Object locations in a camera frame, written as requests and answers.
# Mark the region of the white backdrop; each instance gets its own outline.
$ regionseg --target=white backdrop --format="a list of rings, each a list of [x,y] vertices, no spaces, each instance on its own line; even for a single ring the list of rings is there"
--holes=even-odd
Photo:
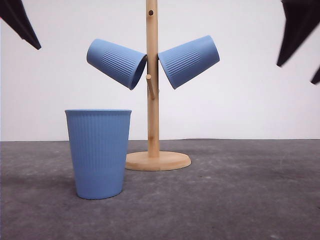
[[[65,109],[132,109],[147,139],[145,72],[130,91],[86,62],[95,38],[146,52],[144,0],[23,0],[42,45],[1,24],[1,140],[67,140]],[[319,139],[320,29],[276,66],[280,0],[159,0],[159,51],[211,35],[220,62],[173,90],[159,69],[160,138]]]

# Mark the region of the wooden mug stand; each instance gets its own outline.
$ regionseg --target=wooden mug stand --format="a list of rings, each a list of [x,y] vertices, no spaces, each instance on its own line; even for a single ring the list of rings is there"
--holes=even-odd
[[[148,151],[127,154],[125,168],[138,171],[166,171],[187,167],[191,160],[186,154],[160,151],[158,0],[146,0],[146,54]]]

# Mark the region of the ribbed texture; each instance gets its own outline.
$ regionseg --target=ribbed texture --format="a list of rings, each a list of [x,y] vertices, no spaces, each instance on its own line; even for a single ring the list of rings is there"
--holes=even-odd
[[[111,197],[122,189],[130,111],[66,111],[77,193]]]
[[[210,36],[159,52],[158,57],[174,89],[220,60],[215,43]]]
[[[200,55],[194,50],[172,55],[166,59],[168,75],[173,77],[197,64],[200,60]]]
[[[101,57],[101,62],[110,70],[129,78],[135,69],[136,62],[129,55],[117,52],[112,48],[106,50]]]

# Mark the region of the ribbed cup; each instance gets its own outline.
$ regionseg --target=ribbed cup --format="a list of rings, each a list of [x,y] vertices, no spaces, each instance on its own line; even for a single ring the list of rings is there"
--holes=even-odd
[[[96,69],[132,90],[145,69],[146,56],[145,53],[96,39],[88,49],[86,60]]]
[[[158,57],[174,89],[193,79],[220,60],[211,36],[204,36],[160,52]]]
[[[66,110],[77,195],[105,199],[122,191],[131,110]]]

